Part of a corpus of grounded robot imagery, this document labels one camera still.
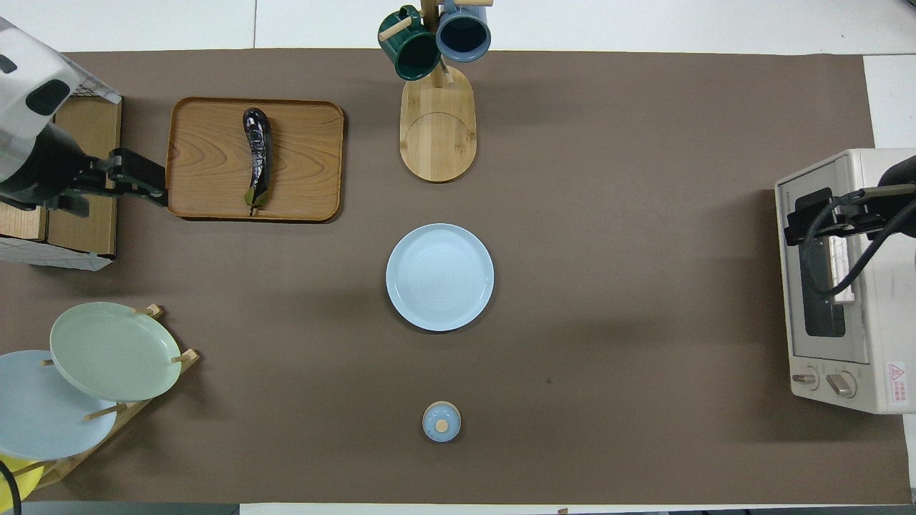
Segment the glass oven door with handle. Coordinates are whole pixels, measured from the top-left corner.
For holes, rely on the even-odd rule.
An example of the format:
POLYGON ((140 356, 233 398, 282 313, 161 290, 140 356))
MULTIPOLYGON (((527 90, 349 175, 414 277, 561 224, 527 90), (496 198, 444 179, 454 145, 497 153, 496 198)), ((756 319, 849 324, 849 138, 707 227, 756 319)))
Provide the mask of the glass oven door with handle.
POLYGON ((858 291, 857 285, 851 285, 843 292, 840 301, 833 297, 821 296, 805 283, 799 268, 799 254, 804 253, 811 258, 811 271, 818 285, 823 288, 831 287, 834 280, 847 274, 845 270, 837 274, 832 270, 832 265, 840 257, 841 251, 845 251, 848 263, 853 265, 867 246, 867 238, 860 235, 842 239, 818 237, 810 245, 797 247, 787 247, 784 241, 784 212, 777 188, 785 180, 791 180, 813 167, 815 166, 785 178, 776 185, 778 231, 783 258, 783 286, 787 294, 787 325, 791 332, 791 355, 867 364, 869 358, 864 333, 864 294, 858 291))

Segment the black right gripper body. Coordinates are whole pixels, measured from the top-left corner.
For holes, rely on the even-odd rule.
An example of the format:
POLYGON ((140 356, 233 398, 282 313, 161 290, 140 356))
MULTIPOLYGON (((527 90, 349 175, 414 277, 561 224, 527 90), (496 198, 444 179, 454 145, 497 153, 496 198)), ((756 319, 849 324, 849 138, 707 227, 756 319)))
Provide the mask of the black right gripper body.
POLYGON ((795 201, 794 210, 787 215, 786 232, 807 232, 819 212, 837 198, 844 202, 828 212, 816 232, 879 230, 890 221, 890 208, 887 202, 868 197, 867 193, 870 193, 870 189, 863 188, 836 196, 830 188, 822 188, 810 195, 801 196, 795 201))

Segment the dark green ceramic mug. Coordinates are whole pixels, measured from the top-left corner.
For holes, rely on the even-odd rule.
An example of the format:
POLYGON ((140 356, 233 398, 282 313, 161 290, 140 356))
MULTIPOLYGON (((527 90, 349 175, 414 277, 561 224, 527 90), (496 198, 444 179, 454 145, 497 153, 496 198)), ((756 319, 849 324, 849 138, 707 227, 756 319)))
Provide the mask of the dark green ceramic mug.
POLYGON ((436 37, 424 25, 422 11, 411 4, 380 23, 377 41, 396 74, 405 81, 425 78, 441 59, 436 37))

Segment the pale blue plate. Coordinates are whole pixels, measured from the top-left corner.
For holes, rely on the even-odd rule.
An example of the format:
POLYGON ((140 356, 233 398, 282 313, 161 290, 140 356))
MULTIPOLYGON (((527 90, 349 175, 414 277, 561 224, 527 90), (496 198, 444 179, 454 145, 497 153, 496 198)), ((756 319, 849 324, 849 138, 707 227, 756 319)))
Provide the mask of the pale blue plate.
POLYGON ((473 232, 453 224, 428 224, 405 234, 385 269, 387 297, 410 325, 445 333, 474 322, 487 309, 495 267, 473 232))

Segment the wooden serving tray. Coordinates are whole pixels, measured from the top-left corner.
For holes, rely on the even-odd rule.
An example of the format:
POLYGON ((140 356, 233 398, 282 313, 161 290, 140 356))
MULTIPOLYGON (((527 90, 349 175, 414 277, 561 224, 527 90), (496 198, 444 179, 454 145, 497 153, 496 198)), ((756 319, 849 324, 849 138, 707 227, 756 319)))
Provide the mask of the wooden serving tray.
POLYGON ((346 115, 334 102, 187 97, 171 112, 165 165, 169 211, 193 220, 327 222, 341 203, 346 115), (273 136, 271 188, 252 208, 243 112, 263 111, 273 136))

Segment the wooden plate rack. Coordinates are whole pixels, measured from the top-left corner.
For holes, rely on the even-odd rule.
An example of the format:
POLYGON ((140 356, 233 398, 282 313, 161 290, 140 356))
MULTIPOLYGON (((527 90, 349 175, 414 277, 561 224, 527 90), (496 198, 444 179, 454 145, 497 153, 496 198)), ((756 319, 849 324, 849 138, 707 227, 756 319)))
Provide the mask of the wooden plate rack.
MULTIPOLYGON (((156 320, 160 319, 160 314, 162 313, 161 307, 156 304, 151 304, 150 306, 147 306, 146 308, 131 308, 131 309, 134 310, 135 313, 147 314, 156 320)), ((181 376, 189 368, 192 368, 192 366, 197 363, 200 356, 193 349, 187 349, 187 350, 183 350, 181 348, 179 349, 181 353, 179 356, 177 356, 177 358, 175 358, 175 361, 179 362, 181 365, 181 374, 180 374, 181 376)), ((48 343, 48 348, 45 349, 45 351, 50 352, 49 343, 48 343)), ((44 366, 53 366, 53 368, 55 368, 54 362, 52 360, 52 352, 50 352, 50 358, 44 360, 42 364, 44 366)), ((153 401, 154 399, 155 398, 151 398, 151 400, 138 401, 138 402, 114 402, 114 406, 111 408, 105 408, 102 411, 98 411, 98 413, 91 413, 87 415, 86 420, 91 421, 91 420, 94 420, 94 418, 100 418, 101 416, 104 416, 105 414, 115 413, 115 415, 117 415, 117 420, 115 420, 114 426, 112 427, 112 430, 110 431, 108 436, 106 436, 104 440, 102 440, 102 442, 98 444, 98 446, 95 446, 94 448, 88 451, 85 451, 83 453, 75 454, 75 456, 58 459, 56 461, 36 461, 36 462, 39 462, 40 465, 44 466, 44 472, 42 475, 42 479, 40 479, 40 482, 37 483, 36 485, 37 488, 41 488, 42 486, 53 484, 55 482, 62 480, 63 477, 68 475, 69 472, 72 472, 72 470, 75 469, 76 466, 81 464, 86 458, 91 456, 91 454, 94 453, 94 451, 96 451, 100 446, 103 446, 108 440, 110 440, 111 437, 113 437, 118 431, 120 431, 125 426, 125 424, 128 423, 128 421, 131 420, 131 418, 134 418, 135 416, 137 416, 137 414, 140 413, 140 411, 143 410, 143 408, 146 407, 148 404, 150 404, 150 402, 153 401)))

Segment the wooden mug tree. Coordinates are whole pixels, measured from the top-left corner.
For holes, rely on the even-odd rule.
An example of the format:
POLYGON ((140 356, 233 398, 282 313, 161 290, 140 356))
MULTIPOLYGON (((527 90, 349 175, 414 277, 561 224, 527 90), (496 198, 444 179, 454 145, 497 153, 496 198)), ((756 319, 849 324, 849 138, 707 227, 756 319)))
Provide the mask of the wooden mug tree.
MULTIPOLYGON (((441 0, 419 0, 423 24, 436 36, 441 0)), ((433 183, 455 180, 477 156, 477 110, 467 76, 441 54, 432 73, 404 81, 399 115, 400 156, 410 172, 433 183)))

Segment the mint green plate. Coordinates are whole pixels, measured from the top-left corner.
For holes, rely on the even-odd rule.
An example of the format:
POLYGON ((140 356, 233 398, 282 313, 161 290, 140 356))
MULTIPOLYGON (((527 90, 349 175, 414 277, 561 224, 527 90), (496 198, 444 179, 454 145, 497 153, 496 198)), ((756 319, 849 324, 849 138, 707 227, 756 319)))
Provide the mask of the mint green plate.
POLYGON ((151 400, 181 374, 180 349, 169 330, 147 314, 110 301, 66 310, 49 335, 52 361, 86 394, 112 402, 151 400))

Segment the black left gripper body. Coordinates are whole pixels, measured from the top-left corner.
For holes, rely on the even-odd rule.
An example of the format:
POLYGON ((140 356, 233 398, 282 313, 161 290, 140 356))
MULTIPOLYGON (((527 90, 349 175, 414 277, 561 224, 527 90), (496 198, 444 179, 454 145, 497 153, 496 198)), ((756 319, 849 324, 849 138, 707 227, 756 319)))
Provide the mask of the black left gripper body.
POLYGON ((166 185, 165 169, 130 149, 113 149, 105 159, 88 157, 69 189, 80 195, 120 197, 131 195, 135 180, 166 185))

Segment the small blue lidded jar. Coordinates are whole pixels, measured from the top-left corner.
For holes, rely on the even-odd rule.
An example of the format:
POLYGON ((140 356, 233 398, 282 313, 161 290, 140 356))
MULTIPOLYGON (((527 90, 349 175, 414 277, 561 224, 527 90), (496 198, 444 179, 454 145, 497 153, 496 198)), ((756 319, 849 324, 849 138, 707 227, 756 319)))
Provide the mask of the small blue lidded jar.
POLYGON ((429 440, 435 443, 448 443, 458 437, 462 427, 462 415, 452 402, 435 401, 425 408, 421 425, 429 440))

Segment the light blue racked plate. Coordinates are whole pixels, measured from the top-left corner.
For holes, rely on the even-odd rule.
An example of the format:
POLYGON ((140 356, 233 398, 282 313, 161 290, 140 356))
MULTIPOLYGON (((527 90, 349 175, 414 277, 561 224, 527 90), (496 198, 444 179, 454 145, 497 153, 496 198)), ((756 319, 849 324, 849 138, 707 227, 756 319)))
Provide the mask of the light blue racked plate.
POLYGON ((104 440, 117 420, 114 406, 69 384, 45 350, 0 355, 0 453, 33 461, 56 461, 88 451, 104 440))

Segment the yellow plate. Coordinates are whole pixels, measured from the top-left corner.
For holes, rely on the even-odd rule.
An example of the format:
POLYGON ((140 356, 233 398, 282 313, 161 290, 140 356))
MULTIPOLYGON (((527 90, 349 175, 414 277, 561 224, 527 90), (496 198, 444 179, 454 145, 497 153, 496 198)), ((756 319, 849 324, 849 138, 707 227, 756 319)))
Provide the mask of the yellow plate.
MULTIPOLYGON (((14 474, 21 499, 25 499, 42 479, 44 466, 39 462, 24 460, 0 453, 0 461, 14 474)), ((12 495, 4 475, 0 472, 0 513, 12 509, 12 495)))

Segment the blue ceramic mug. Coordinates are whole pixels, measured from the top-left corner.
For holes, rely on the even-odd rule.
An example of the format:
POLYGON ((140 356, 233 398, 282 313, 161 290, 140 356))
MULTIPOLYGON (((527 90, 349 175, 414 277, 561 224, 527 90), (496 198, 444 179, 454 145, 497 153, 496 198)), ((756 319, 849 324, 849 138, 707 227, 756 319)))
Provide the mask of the blue ceramic mug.
POLYGON ((490 48, 492 35, 487 23, 487 7, 493 0, 441 0, 437 46, 444 58, 453 62, 473 62, 490 48))

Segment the dark purple eggplant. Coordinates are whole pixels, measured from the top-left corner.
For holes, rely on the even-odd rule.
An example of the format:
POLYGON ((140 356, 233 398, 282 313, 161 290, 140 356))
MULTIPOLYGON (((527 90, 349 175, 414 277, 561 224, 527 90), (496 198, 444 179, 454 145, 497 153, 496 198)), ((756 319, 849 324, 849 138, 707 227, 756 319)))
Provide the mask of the dark purple eggplant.
POLYGON ((249 207, 249 215, 263 208, 271 195, 273 171, 273 130, 266 113, 250 107, 243 113, 243 131, 248 140, 251 157, 250 184, 243 199, 249 207))

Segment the cream toaster oven housing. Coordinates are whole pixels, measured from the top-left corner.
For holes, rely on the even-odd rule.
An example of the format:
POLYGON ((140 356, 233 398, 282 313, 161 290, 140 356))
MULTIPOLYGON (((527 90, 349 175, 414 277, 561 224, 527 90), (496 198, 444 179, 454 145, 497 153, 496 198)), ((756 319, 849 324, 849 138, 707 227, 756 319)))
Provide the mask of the cream toaster oven housing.
MULTIPOLYGON (((891 157, 892 164, 916 155, 916 149, 900 150, 902 156, 891 157)), ((837 155, 810 167, 818 167, 837 155)), ((776 185, 785 178, 778 180, 774 185, 775 201, 776 185)), ((897 186, 873 188, 870 192, 873 195, 902 195, 913 190, 913 186, 897 186)), ((814 236, 817 226, 832 208, 841 205, 842 202, 844 201, 841 199, 835 199, 819 212, 801 245, 810 245, 818 238, 814 236)), ((776 226, 778 222, 779 215, 776 209, 776 226)), ((840 273, 841 270, 847 271, 847 274, 834 280, 833 286, 828 288, 818 285, 811 271, 811 258, 804 253, 799 254, 802 276, 815 293, 840 301, 843 292, 849 286, 857 285, 858 293, 864 294, 864 333, 869 358, 867 364, 791 355, 791 330, 787 325, 787 294, 783 286, 781 255, 789 377, 791 378, 792 373, 803 371, 807 366, 814 368, 820 376, 820 387, 815 391, 808 391, 804 386, 793 384, 792 381, 791 391, 802 398, 854 408, 864 413, 916 414, 916 201, 912 201, 899 215, 892 218, 877 240, 867 241, 867 246, 853 265, 848 263, 845 251, 841 251, 840 257, 832 265, 832 270, 834 274, 840 273), (848 371, 856 378, 857 394, 854 398, 838 397, 827 383, 828 374, 841 371, 848 371)))

